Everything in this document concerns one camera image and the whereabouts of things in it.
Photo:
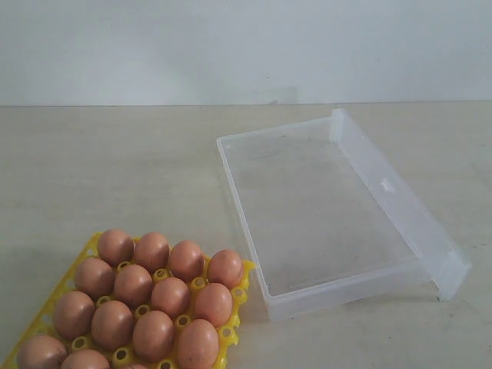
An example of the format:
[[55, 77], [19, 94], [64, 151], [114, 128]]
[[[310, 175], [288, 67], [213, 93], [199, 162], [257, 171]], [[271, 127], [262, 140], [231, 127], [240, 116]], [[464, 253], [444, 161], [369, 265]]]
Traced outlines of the brown egg tray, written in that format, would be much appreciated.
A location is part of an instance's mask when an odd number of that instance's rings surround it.
[[217, 252], [208, 265], [208, 281], [223, 284], [228, 289], [237, 287], [243, 276], [243, 263], [240, 255], [231, 249]]
[[98, 256], [113, 268], [133, 257], [135, 243], [130, 235], [118, 228], [104, 231], [97, 242]]
[[164, 268], [169, 257], [169, 243], [167, 238], [158, 232], [149, 232], [140, 237], [135, 245], [134, 260], [150, 274], [159, 268]]
[[204, 267], [204, 254], [200, 246], [191, 240], [178, 242], [171, 250], [168, 267], [174, 277], [191, 282], [201, 276]]

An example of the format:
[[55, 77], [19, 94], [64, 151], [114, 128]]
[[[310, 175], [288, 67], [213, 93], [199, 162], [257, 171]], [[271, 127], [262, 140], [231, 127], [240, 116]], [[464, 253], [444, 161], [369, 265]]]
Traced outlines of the brown egg cluster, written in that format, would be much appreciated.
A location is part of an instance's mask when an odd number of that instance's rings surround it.
[[123, 267], [115, 278], [115, 298], [131, 309], [151, 299], [153, 280], [148, 271], [138, 264]]
[[219, 351], [218, 333], [204, 319], [192, 321], [178, 339], [180, 368], [211, 368]]
[[151, 294], [151, 307], [175, 319], [186, 312], [190, 300], [191, 292], [186, 283], [179, 278], [168, 277], [154, 286]]

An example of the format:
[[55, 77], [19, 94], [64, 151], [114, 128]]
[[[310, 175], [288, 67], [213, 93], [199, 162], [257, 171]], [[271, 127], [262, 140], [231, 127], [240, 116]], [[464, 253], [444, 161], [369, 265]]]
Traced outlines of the clear plastic container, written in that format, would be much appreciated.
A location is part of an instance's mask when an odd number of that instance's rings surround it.
[[268, 317], [281, 321], [432, 282], [471, 263], [343, 108], [217, 140]]

